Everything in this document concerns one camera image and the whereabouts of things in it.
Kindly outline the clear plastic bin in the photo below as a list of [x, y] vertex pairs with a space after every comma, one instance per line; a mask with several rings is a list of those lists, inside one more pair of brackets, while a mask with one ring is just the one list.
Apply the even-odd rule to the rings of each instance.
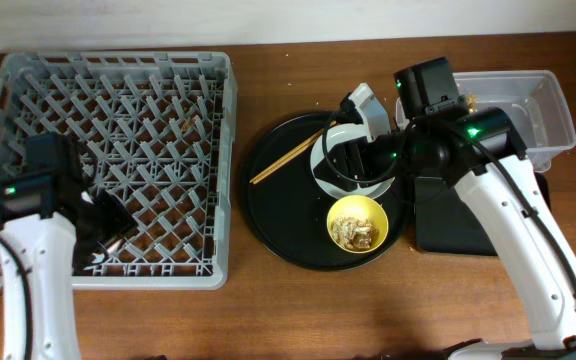
[[576, 133], [562, 88], [548, 70], [456, 72], [461, 95], [474, 99], [475, 109], [503, 110], [527, 147], [536, 172], [576, 146]]

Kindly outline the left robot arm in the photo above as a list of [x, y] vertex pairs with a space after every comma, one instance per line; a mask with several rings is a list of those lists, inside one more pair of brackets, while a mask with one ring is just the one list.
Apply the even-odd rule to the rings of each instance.
[[0, 181], [3, 356], [78, 359], [73, 270], [137, 223], [116, 196], [89, 193], [71, 138], [36, 135], [24, 148], [21, 173]]

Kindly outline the round black tray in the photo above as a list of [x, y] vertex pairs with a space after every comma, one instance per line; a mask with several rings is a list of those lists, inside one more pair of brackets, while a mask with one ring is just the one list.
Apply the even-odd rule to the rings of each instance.
[[319, 131], [329, 113], [293, 117], [254, 142], [239, 171], [237, 194], [249, 227], [270, 251], [302, 268], [342, 271], [365, 265], [385, 253], [414, 218], [414, 186], [397, 180], [377, 202], [386, 211], [389, 231], [382, 245], [364, 254], [339, 248], [328, 235], [326, 217], [335, 199], [315, 182], [304, 153], [258, 184], [250, 181], [282, 155]]

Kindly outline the food scraps in bowl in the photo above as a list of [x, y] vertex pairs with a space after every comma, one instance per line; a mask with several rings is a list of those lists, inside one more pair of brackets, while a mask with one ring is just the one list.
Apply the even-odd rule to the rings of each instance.
[[339, 215], [330, 226], [331, 238], [342, 248], [367, 251], [376, 241], [378, 228], [370, 219]]

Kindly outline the black rectangular tray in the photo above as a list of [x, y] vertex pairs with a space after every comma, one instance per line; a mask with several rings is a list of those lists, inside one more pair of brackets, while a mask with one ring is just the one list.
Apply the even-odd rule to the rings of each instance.
[[441, 178], [419, 177], [414, 190], [416, 246], [420, 251], [496, 256], [475, 215]]

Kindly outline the grey plate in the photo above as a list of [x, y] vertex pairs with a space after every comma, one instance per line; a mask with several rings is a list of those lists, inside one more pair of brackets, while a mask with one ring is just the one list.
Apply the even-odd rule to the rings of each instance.
[[[363, 125], [343, 124], [331, 128], [327, 133], [327, 146], [329, 155], [335, 156], [333, 147], [351, 140], [365, 140]], [[353, 183], [345, 183], [337, 178], [328, 167], [322, 151], [322, 137], [319, 136], [311, 149], [310, 154], [311, 173], [317, 185], [328, 195], [340, 199], [350, 195], [362, 195], [376, 199], [384, 194], [393, 184], [394, 178], [371, 186], [360, 186]]]

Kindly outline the grey plastic dishwasher rack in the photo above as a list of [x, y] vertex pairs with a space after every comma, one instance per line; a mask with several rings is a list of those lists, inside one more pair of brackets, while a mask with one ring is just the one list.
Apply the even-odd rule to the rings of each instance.
[[0, 67], [0, 180], [21, 172], [28, 138], [73, 138], [92, 192], [137, 222], [74, 287], [215, 290], [228, 271], [236, 107], [222, 52], [12, 53]]

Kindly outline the yellow bowl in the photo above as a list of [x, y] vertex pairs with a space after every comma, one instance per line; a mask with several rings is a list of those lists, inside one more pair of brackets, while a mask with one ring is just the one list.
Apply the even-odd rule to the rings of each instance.
[[[370, 219], [373, 224], [378, 228], [379, 234], [372, 247], [367, 251], [352, 251], [346, 250], [339, 246], [331, 238], [330, 226], [336, 217], [339, 215], [346, 215], [360, 219]], [[376, 251], [382, 244], [385, 243], [387, 235], [390, 230], [389, 219], [384, 208], [375, 200], [361, 195], [351, 195], [337, 200], [329, 209], [326, 218], [326, 228], [329, 237], [333, 243], [344, 250], [345, 252], [353, 254], [366, 254]]]

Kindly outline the pink cup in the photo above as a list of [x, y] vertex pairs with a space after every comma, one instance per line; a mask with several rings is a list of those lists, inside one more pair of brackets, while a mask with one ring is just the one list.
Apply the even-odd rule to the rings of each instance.
[[124, 246], [126, 241], [125, 236], [116, 236], [102, 245], [102, 253], [107, 257], [115, 255]]

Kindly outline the gold snack wrapper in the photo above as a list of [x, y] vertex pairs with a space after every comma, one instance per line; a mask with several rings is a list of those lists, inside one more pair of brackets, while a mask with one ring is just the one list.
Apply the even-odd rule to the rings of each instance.
[[468, 106], [468, 111], [470, 113], [474, 113], [477, 111], [476, 100], [477, 98], [474, 95], [466, 95], [465, 96], [466, 104]]

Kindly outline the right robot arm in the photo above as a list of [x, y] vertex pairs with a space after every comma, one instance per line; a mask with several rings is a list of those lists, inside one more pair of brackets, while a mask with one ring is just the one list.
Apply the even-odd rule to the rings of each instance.
[[576, 359], [576, 257], [545, 203], [526, 145], [509, 116], [473, 111], [447, 59], [394, 76], [408, 123], [392, 131], [366, 84], [325, 121], [310, 155], [319, 186], [350, 199], [425, 171], [456, 191], [491, 241], [520, 297], [530, 337], [465, 341], [439, 359]]

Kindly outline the brown scrap in rack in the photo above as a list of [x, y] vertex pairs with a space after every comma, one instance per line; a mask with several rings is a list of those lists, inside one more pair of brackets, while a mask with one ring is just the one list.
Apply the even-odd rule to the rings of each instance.
[[201, 117], [199, 115], [194, 115], [192, 118], [186, 119], [181, 127], [183, 133], [187, 133], [192, 130], [196, 122], [200, 121]]

